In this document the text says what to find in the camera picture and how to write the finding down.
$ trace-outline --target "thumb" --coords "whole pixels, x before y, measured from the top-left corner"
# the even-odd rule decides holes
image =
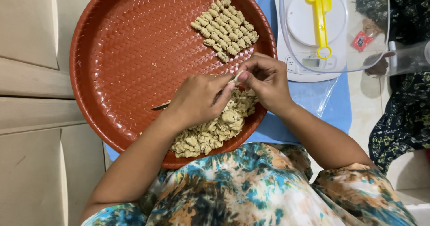
[[[249,71],[245,71],[239,74],[237,80],[243,83],[244,86],[251,88],[255,92],[258,92],[261,89],[263,83],[262,81],[256,79],[254,75]]]
[[[230,101],[231,92],[233,91],[233,88],[234,88],[234,82],[231,82],[225,86],[221,95],[218,97],[218,99],[215,101],[215,104],[213,105],[216,111],[220,111],[220,110],[222,111],[225,108],[228,101]]]

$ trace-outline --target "cabinet panel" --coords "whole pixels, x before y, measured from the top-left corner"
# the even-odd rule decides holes
[[[0,97],[0,134],[84,123],[75,100]]]
[[[0,136],[0,202],[0,225],[64,225],[59,128]]]
[[[67,73],[0,58],[0,95],[73,98]]]
[[[103,144],[88,124],[62,127],[61,143],[67,177],[68,225],[78,225],[91,192],[105,173]]]
[[[57,0],[58,12],[58,54],[61,71],[69,72],[69,52],[73,32],[83,9],[90,0]]]
[[[0,0],[0,56],[57,69],[52,0]]]

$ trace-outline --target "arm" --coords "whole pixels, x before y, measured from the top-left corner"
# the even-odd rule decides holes
[[[313,116],[294,103],[289,95],[286,64],[256,53],[244,61],[239,81],[253,89],[262,105],[278,116],[324,169],[353,163],[377,168],[351,137]]]
[[[109,167],[81,215],[83,223],[103,208],[137,201],[156,178],[172,141],[182,130],[221,114],[230,100],[232,75],[191,76],[178,88],[169,107]],[[221,96],[214,101],[218,92]]]

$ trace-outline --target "forearm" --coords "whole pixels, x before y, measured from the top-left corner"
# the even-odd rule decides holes
[[[293,105],[280,118],[309,155],[324,169],[360,163],[377,168],[351,137],[336,127]]]
[[[89,198],[83,220],[105,207],[137,201],[148,190],[181,131],[169,116],[162,113],[109,167]]]

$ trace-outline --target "red packet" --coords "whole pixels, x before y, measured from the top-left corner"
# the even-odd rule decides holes
[[[356,48],[359,52],[362,52],[364,48],[373,40],[372,37],[367,36],[363,33],[363,31],[360,31],[357,36],[352,41],[351,45]]]

